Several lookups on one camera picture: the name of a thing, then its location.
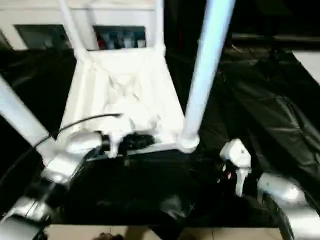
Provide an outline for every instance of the black fabric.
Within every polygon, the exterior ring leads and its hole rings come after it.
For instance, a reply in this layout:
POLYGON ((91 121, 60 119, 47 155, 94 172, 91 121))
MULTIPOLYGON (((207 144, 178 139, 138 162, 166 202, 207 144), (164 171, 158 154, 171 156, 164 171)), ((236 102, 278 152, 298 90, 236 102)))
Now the black fabric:
MULTIPOLYGON (((168 51, 166 61, 186 109, 194 59, 168 51)), ((75 67, 72 52, 5 52, 1 74, 49 130, 59 128, 75 67)), ((62 223, 159 224, 168 229, 272 227, 268 211, 250 197, 235 197, 236 179, 222 180, 217 164, 226 141, 240 138, 254 171, 297 181, 318 206, 319 85, 291 53, 236 53, 225 49, 214 80, 194 154, 165 151, 88 162, 60 208, 62 223)), ((1 169, 28 144, 4 121, 1 169)), ((1 210, 41 169, 30 155, 0 186, 1 210)))

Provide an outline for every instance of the black trash bag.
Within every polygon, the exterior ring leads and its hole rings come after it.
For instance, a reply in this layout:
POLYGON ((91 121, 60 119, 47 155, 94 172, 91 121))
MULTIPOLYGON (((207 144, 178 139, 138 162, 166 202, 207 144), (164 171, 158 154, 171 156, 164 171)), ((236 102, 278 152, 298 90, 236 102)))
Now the black trash bag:
MULTIPOLYGON (((279 82, 270 81, 260 68, 259 64, 233 64, 224 71, 225 86, 242 106, 239 117, 247 119, 256 140, 254 144, 262 150, 264 160, 280 174, 297 181, 319 207, 320 133, 303 110, 280 91, 279 82)), ((277 71, 270 66, 268 70, 269 73, 277 71)), ((295 77, 310 81, 308 74, 295 77)), ((320 87, 314 85, 315 81, 311 82, 314 91, 320 91, 320 87)), ((285 90, 293 92, 289 86, 285 90)), ((303 107, 305 102, 299 101, 299 97, 301 95, 293 96, 293 99, 303 107)), ((317 114, 308 113, 313 121, 318 118, 317 114)))

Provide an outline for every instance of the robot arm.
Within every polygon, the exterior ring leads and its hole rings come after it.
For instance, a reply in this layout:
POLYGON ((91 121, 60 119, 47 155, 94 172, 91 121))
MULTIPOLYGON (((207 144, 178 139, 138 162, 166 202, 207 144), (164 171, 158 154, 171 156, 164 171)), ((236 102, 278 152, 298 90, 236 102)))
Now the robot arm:
MULTIPOLYGON (((131 134, 119 146, 127 150, 145 148, 154 143, 149 135, 131 134)), ((100 132, 73 133, 64 150, 59 151, 41 172, 25 195, 20 197, 0 223, 1 240, 44 240, 43 228, 54 218, 67 191, 88 159, 110 150, 110 139, 100 132)))
MULTIPOLYGON (((240 139, 233 139, 222 148, 220 157, 236 167, 235 194, 242 197, 246 178, 251 173, 248 150, 240 139)), ((266 172, 255 180, 257 200, 270 209, 284 240, 320 239, 320 217, 298 186, 284 177, 266 172)))

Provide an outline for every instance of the white plastic part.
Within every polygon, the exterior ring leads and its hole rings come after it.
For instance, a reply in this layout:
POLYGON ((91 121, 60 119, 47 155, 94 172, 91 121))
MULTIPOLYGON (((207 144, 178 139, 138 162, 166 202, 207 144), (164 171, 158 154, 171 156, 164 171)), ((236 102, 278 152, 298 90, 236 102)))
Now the white plastic part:
MULTIPOLYGON (((0 114, 31 146, 49 134, 2 76, 0 76, 0 114)), ((36 150, 42 156, 43 164, 47 166, 56 154, 57 144, 53 138, 49 138, 37 146, 36 150)))
POLYGON ((238 169, 235 194, 242 196, 245 179, 251 171, 251 155, 240 139, 227 142, 220 151, 220 157, 224 161, 231 161, 238 169))
POLYGON ((80 35, 77 31, 77 26, 74 22, 72 13, 68 8, 68 5, 65 0, 58 0, 59 6, 62 12, 63 17, 63 26, 66 31, 66 34, 70 40, 71 46, 73 48, 74 54, 77 59, 86 58, 87 50, 80 38, 80 35))
POLYGON ((198 130, 214 82, 235 0, 208 0, 195 62, 184 128, 178 148, 190 153, 199 144, 198 130))

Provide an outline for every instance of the silver metal part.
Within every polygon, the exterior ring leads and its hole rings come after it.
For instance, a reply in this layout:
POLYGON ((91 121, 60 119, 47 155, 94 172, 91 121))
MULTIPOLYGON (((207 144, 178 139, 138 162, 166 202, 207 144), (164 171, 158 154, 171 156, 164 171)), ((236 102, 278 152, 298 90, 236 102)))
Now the silver metal part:
POLYGON ((80 131, 72 134, 65 146, 42 171, 41 176, 68 186, 85 162, 85 156, 102 144, 98 132, 80 131))
POLYGON ((2 223, 11 216, 17 215, 35 222, 43 222, 52 215, 52 209, 44 202, 29 197, 21 197, 2 219, 2 223))
POLYGON ((82 130, 75 132, 70 136, 65 146, 65 150, 68 153, 84 157, 92 149, 101 146, 101 144, 102 137, 100 133, 82 130))
POLYGON ((306 201, 304 192, 294 183, 283 177, 263 173, 257 188, 260 203, 268 196, 276 204, 275 211, 282 212, 282 221, 290 235, 288 239, 320 239, 320 217, 306 201))
POLYGON ((41 229, 16 218, 8 218, 0 224, 1 240, 33 240, 41 229))

